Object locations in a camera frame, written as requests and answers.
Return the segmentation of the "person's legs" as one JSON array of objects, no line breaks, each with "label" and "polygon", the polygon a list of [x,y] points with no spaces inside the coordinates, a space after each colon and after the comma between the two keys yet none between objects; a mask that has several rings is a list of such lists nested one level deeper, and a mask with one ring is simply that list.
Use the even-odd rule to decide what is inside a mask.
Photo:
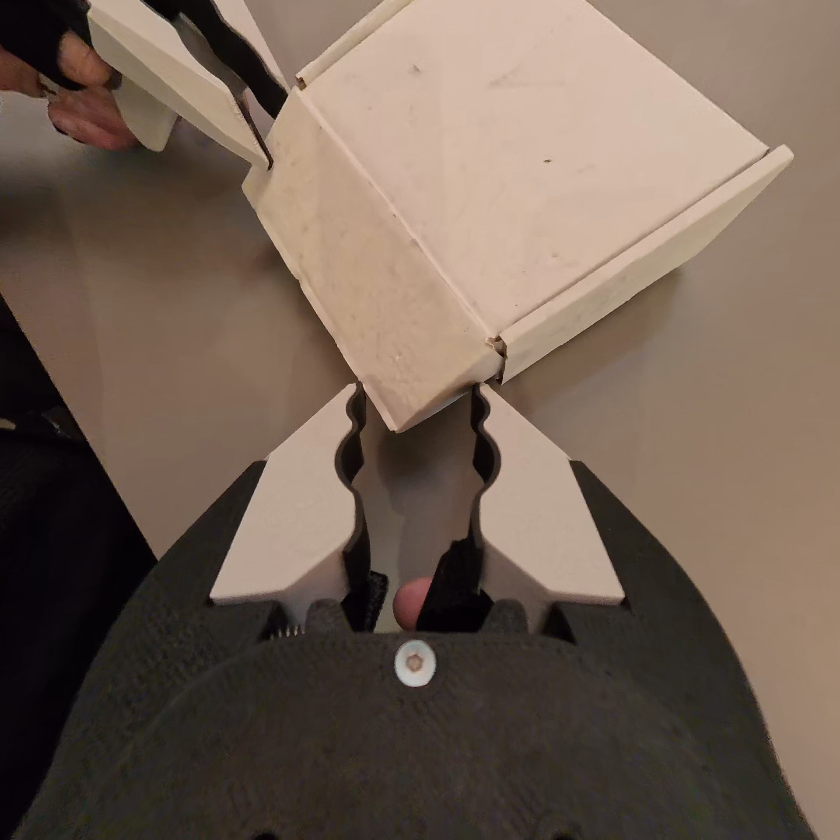
[{"label": "person's legs", "polygon": [[1,300],[1,838],[155,557]]}]

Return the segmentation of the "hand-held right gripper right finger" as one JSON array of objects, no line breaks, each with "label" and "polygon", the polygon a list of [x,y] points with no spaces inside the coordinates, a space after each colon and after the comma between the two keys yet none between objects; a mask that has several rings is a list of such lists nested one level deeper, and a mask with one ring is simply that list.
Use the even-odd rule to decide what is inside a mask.
[{"label": "hand-held right gripper right finger", "polygon": [[556,603],[619,606],[624,589],[570,458],[489,385],[474,388],[479,588],[539,632]]}]

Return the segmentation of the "person's right hand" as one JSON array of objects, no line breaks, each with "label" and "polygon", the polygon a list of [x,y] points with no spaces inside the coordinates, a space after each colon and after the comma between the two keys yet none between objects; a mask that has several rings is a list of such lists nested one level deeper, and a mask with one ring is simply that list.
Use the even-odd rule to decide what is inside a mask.
[{"label": "person's right hand", "polygon": [[392,612],[401,630],[412,632],[417,626],[433,578],[424,576],[402,584],[394,594]]}]

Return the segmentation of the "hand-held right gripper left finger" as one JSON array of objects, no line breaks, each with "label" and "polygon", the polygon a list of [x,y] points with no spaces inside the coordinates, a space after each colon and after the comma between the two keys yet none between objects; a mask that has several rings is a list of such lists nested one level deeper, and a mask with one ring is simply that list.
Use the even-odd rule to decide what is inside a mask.
[{"label": "hand-held right gripper left finger", "polygon": [[210,592],[214,604],[275,601],[304,622],[315,601],[364,592],[368,532],[353,481],[365,422],[364,389],[350,384],[269,454]]}]

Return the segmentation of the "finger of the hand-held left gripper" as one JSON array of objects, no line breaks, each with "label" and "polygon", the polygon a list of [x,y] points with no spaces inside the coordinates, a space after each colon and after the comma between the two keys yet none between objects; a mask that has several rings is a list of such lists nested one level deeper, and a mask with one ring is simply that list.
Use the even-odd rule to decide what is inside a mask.
[{"label": "finger of the hand-held left gripper", "polygon": [[161,151],[180,117],[243,160],[268,171],[273,160],[247,102],[187,51],[157,2],[90,2],[94,49],[122,77],[114,97],[141,143]]},{"label": "finger of the hand-held left gripper", "polygon": [[158,1],[190,55],[243,101],[249,90],[276,118],[288,85],[245,1]]}]

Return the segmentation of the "white cardboard box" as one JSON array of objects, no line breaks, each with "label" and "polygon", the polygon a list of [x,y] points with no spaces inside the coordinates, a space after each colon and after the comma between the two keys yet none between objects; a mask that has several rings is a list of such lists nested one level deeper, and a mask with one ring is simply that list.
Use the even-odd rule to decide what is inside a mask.
[{"label": "white cardboard box", "polygon": [[793,160],[587,2],[382,2],[298,73],[243,192],[383,421],[506,382]]}]

